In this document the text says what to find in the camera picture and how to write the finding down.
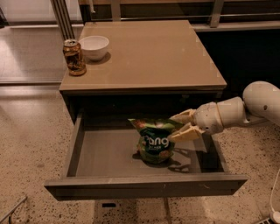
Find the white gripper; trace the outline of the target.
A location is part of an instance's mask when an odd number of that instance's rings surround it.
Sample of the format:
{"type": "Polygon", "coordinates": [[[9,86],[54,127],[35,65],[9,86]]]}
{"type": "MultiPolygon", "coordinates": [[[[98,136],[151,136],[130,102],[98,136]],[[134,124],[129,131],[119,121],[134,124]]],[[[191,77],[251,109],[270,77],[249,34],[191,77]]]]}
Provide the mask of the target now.
{"type": "Polygon", "coordinates": [[[187,109],[179,114],[170,117],[171,120],[185,125],[168,136],[170,142],[177,143],[198,139],[205,132],[208,135],[217,134],[223,131],[221,116],[218,105],[209,102],[195,109],[187,109]]]}

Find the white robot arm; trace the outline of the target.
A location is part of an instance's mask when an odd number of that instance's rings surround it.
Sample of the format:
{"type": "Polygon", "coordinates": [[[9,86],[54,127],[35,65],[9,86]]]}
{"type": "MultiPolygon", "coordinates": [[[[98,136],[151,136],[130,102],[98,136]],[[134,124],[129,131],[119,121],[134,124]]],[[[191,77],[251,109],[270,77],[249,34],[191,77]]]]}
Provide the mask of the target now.
{"type": "Polygon", "coordinates": [[[280,89],[266,81],[245,87],[242,97],[209,102],[171,117],[184,126],[168,136],[171,142],[192,141],[203,134],[221,133],[231,127],[280,125],[280,89]]]}

